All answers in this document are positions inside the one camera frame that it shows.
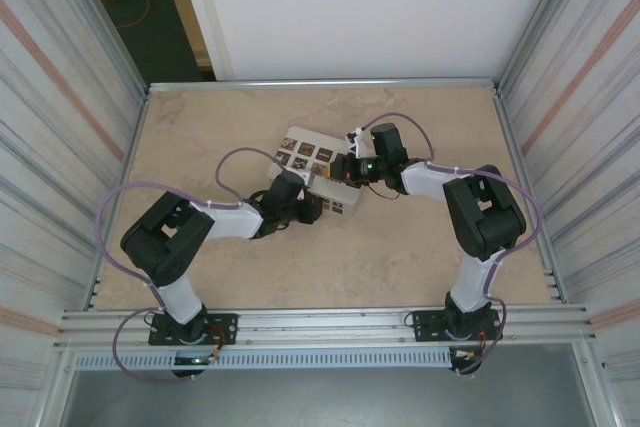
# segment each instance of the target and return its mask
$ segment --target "purple cable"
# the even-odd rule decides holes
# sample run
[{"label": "purple cable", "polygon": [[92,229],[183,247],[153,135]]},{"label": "purple cable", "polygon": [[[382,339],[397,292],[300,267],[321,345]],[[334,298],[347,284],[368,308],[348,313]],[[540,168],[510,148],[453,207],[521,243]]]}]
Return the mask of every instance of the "purple cable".
[{"label": "purple cable", "polygon": [[113,258],[113,256],[107,250],[107,247],[104,244],[104,239],[102,238],[102,215],[103,215],[104,210],[107,207],[107,204],[109,203],[109,201],[115,195],[119,194],[123,190],[132,189],[132,188],[139,188],[139,187],[147,187],[147,188],[152,188],[152,189],[165,190],[165,191],[171,192],[172,194],[175,194],[175,195],[177,195],[179,197],[187,199],[188,201],[193,202],[194,204],[202,206],[202,207],[211,206],[211,207],[215,207],[217,209],[231,210],[231,209],[237,209],[239,207],[239,205],[238,204],[217,204],[217,203],[204,202],[202,200],[196,199],[195,197],[193,197],[190,194],[187,194],[186,192],[183,192],[183,191],[178,190],[178,189],[174,189],[173,187],[169,187],[168,185],[159,184],[157,182],[129,182],[129,183],[126,183],[126,184],[119,185],[118,187],[116,187],[115,189],[111,190],[107,195],[104,196],[104,198],[102,199],[102,202],[100,202],[100,205],[98,206],[98,211],[96,212],[96,217],[95,217],[95,220],[94,220],[94,223],[93,223],[93,228],[94,228],[94,233],[95,233],[95,237],[96,237],[96,243],[98,244],[98,249],[100,249],[100,252],[105,257],[105,259],[107,259],[107,261],[111,265],[113,265],[116,269],[118,269],[121,272],[124,272],[125,274],[129,274],[130,276],[135,277],[136,279],[141,280],[142,282],[147,284],[147,286],[149,287],[149,290],[151,290],[151,293],[156,298],[156,300],[158,301],[160,306],[162,308],[164,308],[165,307],[164,301],[162,300],[162,297],[160,297],[160,294],[158,293],[158,289],[156,289],[156,286],[153,285],[153,283],[149,280],[149,278],[144,276],[144,275],[142,275],[142,274],[139,274],[139,273],[137,273],[137,272],[135,272],[135,271],[133,271],[131,269],[128,269],[127,267],[122,265],[120,262],[118,262],[115,258]]},{"label": "purple cable", "polygon": [[124,364],[122,363],[122,361],[118,357],[118,351],[117,351],[117,348],[116,348],[117,345],[118,345],[118,337],[120,337],[120,334],[122,333],[122,329],[124,329],[125,324],[127,322],[129,322],[131,319],[133,319],[136,315],[139,315],[139,314],[141,314],[143,312],[158,312],[158,308],[157,307],[146,307],[144,309],[136,310],[132,314],[127,315],[124,318],[124,320],[120,323],[118,328],[116,329],[116,333],[113,336],[113,341],[111,342],[111,353],[113,354],[113,360],[115,360],[116,365],[120,368],[120,370],[122,372],[127,374],[132,379],[138,380],[140,382],[145,382],[147,384],[161,384],[161,385],[179,384],[181,382],[186,382],[188,380],[191,380],[191,377],[182,377],[182,378],[176,378],[176,379],[152,379],[152,378],[145,377],[143,375],[138,375],[138,374],[136,374],[134,372],[131,372],[129,369],[127,369],[124,366]]},{"label": "purple cable", "polygon": [[269,159],[274,164],[276,164],[282,170],[285,170],[284,169],[284,165],[282,165],[282,163],[278,159],[276,159],[271,154],[266,153],[264,150],[255,149],[253,147],[238,147],[237,149],[233,149],[231,152],[227,152],[224,155],[224,157],[222,157],[222,159],[220,159],[220,162],[218,162],[218,166],[216,167],[216,184],[218,184],[224,190],[229,192],[231,195],[233,195],[240,202],[243,202],[242,196],[240,195],[240,193],[237,190],[234,190],[231,187],[229,187],[228,185],[224,184],[220,180],[220,169],[222,169],[222,164],[224,164],[229,157],[231,157],[232,155],[237,154],[238,152],[254,152],[256,154],[260,154],[260,155],[266,157],[267,159]]},{"label": "purple cable", "polygon": [[500,304],[500,306],[502,307],[502,320],[500,321],[500,327],[498,327],[498,332],[496,334],[496,338],[493,339],[493,342],[487,348],[485,353],[482,354],[480,356],[480,358],[478,360],[476,360],[473,364],[465,367],[464,369],[462,369],[462,370],[460,370],[458,372],[459,374],[466,374],[467,372],[472,370],[474,367],[479,365],[480,362],[482,362],[484,359],[486,359],[489,356],[489,354],[491,354],[491,352],[493,352],[493,349],[495,349],[496,345],[498,344],[498,340],[500,340],[502,338],[502,332],[504,331],[504,326],[507,323],[507,305],[505,304],[505,302],[502,299],[499,299],[498,297],[492,297],[492,296],[489,295],[489,287],[491,286],[491,281],[493,280],[493,277],[495,276],[496,271],[498,270],[498,267],[500,266],[500,263],[502,262],[502,260],[507,255],[511,255],[514,252],[517,252],[518,250],[524,249],[527,245],[529,245],[531,242],[533,242],[535,240],[535,238],[538,236],[538,234],[542,230],[542,219],[544,219],[544,215],[542,213],[542,207],[540,207],[540,204],[538,204],[536,199],[533,197],[533,194],[531,194],[531,192],[529,192],[527,189],[525,189],[520,184],[514,182],[511,179],[507,179],[506,177],[503,177],[501,175],[494,174],[493,172],[485,172],[483,170],[454,169],[452,167],[442,167],[440,165],[434,165],[434,164],[432,164],[430,162],[427,162],[426,165],[427,165],[427,169],[433,170],[434,172],[441,172],[441,173],[444,173],[444,174],[456,174],[457,173],[457,174],[460,174],[460,175],[480,175],[482,177],[489,177],[491,179],[495,179],[495,180],[498,180],[500,182],[503,182],[503,183],[507,184],[509,187],[513,187],[518,192],[520,192],[531,203],[531,205],[533,206],[534,210],[536,211],[536,228],[533,230],[531,235],[529,237],[527,237],[526,239],[524,239],[518,245],[516,245],[514,247],[511,247],[510,249],[505,250],[502,254],[498,255],[496,257],[496,259],[493,261],[493,265],[491,266],[491,269],[489,270],[489,274],[487,275],[487,280],[485,280],[485,283],[484,283],[484,286],[482,288],[482,291],[487,296],[487,299],[489,299],[489,300],[491,300],[493,302],[498,302]]},{"label": "purple cable", "polygon": [[431,141],[429,140],[429,136],[427,135],[427,133],[424,131],[424,129],[422,128],[422,126],[420,124],[418,124],[415,120],[413,120],[411,117],[409,117],[406,114],[402,114],[400,112],[388,112],[386,114],[379,115],[378,117],[373,119],[371,122],[367,123],[364,127],[362,127],[362,130],[367,130],[373,124],[375,124],[379,120],[382,120],[382,119],[384,119],[386,117],[402,117],[403,119],[408,120],[413,125],[415,125],[416,128],[420,131],[420,133],[424,137],[424,140],[427,141],[427,145],[429,146],[429,152],[431,153],[431,157],[428,158],[427,160],[435,159],[436,153],[435,153],[435,150],[433,150],[433,145],[431,145]]}]

